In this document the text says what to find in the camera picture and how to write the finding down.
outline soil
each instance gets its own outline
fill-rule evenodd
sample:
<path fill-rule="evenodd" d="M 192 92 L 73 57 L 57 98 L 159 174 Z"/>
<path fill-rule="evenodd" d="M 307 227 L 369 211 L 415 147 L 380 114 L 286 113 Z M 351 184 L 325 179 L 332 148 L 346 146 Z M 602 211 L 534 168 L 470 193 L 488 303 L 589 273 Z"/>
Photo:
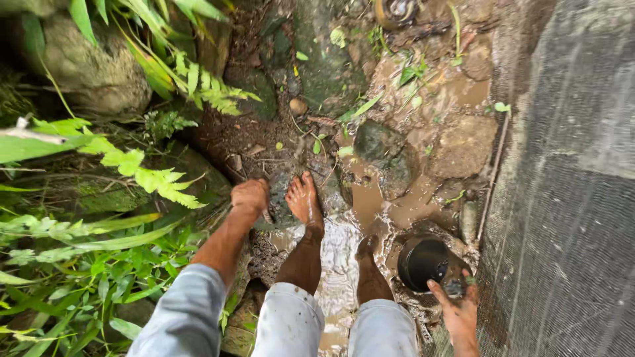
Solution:
<path fill-rule="evenodd" d="M 495 16 L 492 15 L 494 1 L 465 3 L 472 14 L 474 6 L 478 5 L 486 7 L 482 13 Z M 445 0 L 429 0 L 427 4 L 436 10 L 425 16 L 419 15 L 412 27 L 401 31 L 429 22 L 451 20 Z M 278 13 L 292 13 L 289 1 L 274 0 L 267 2 L 266 6 L 274 5 L 279 7 Z M 458 8 L 459 12 L 464 10 L 461 6 Z M 267 20 L 266 12 L 267 8 L 238 11 L 237 23 L 242 30 L 234 31 L 230 54 L 232 66 L 264 66 L 260 60 L 255 60 L 258 59 L 255 53 L 258 53 L 257 34 Z M 478 14 L 474 16 L 483 21 L 481 12 Z M 372 11 L 358 16 L 360 21 L 373 21 Z M 282 28 L 292 38 L 290 27 L 283 24 Z M 378 186 L 382 176 L 376 168 L 355 155 L 338 160 L 337 171 L 342 173 L 338 176 L 346 178 L 345 182 L 340 180 L 340 184 L 352 190 L 352 209 L 326 218 L 326 236 L 322 246 L 323 273 L 316 292 L 326 318 L 320 356 L 339 356 L 347 349 L 349 329 L 358 308 L 358 265 L 354 254 L 365 234 L 377 234 L 382 239 L 375 253 L 378 267 L 390 282 L 397 301 L 416 318 L 421 344 L 432 342 L 432 332 L 439 328 L 440 308 L 429 295 L 414 294 L 401 284 L 396 274 L 398 252 L 394 249 L 395 237 L 405 232 L 412 223 L 430 219 L 444 229 L 449 237 L 453 237 L 448 239 L 448 246 L 476 271 L 479 253 L 474 247 L 478 247 L 478 242 L 467 242 L 469 246 L 466 246 L 459 239 L 461 236 L 473 237 L 474 234 L 459 231 L 458 217 L 465 201 L 476 199 L 486 187 L 492 142 L 498 130 L 494 113 L 491 112 L 493 101 L 490 100 L 491 33 L 471 36 L 472 39 L 476 38 L 472 44 L 462 44 L 468 61 L 454 67 L 451 65 L 455 54 L 454 34 L 450 34 L 453 31 L 453 27 L 450 27 L 445 34 L 411 41 L 401 41 L 401 38 L 400 43 L 404 44 L 401 48 L 394 43 L 399 30 L 385 32 L 388 45 L 393 51 L 400 52 L 395 55 L 384 53 L 369 76 L 370 89 L 365 97 L 370 99 L 379 93 L 383 93 L 383 96 L 364 116 L 396 130 L 406 138 L 418 153 L 421 175 L 403 196 L 387 201 Z M 397 88 L 394 83 L 404 66 L 418 65 L 422 55 L 425 55 L 428 66 L 423 76 L 426 83 L 413 81 Z M 374 62 L 376 58 L 366 60 Z M 268 76 L 275 78 L 275 71 L 262 69 Z M 275 91 L 278 115 L 273 121 L 260 121 L 254 113 L 232 117 L 207 110 L 199 127 L 185 130 L 182 136 L 235 184 L 247 178 L 270 177 L 283 164 L 297 160 L 297 146 L 305 145 L 304 140 L 300 139 L 303 134 L 297 126 L 315 134 L 325 130 L 334 132 L 328 125 L 308 121 L 308 116 L 315 114 L 310 109 L 305 116 L 294 118 L 289 102 L 297 96 L 292 95 L 291 90 L 297 89 L 284 86 L 282 91 Z M 420 97 L 420 105 L 413 106 L 414 97 Z M 330 135 L 325 140 L 329 141 L 327 147 L 332 145 L 337 148 L 352 145 L 353 138 L 353 135 L 344 138 L 338 129 L 336 135 Z M 282 149 L 276 149 L 277 143 L 282 143 Z M 468 226 L 476 229 L 474 224 L 465 225 Z M 253 233 L 251 277 L 260 278 L 265 285 L 270 286 L 279 266 L 303 233 L 302 226 Z"/>

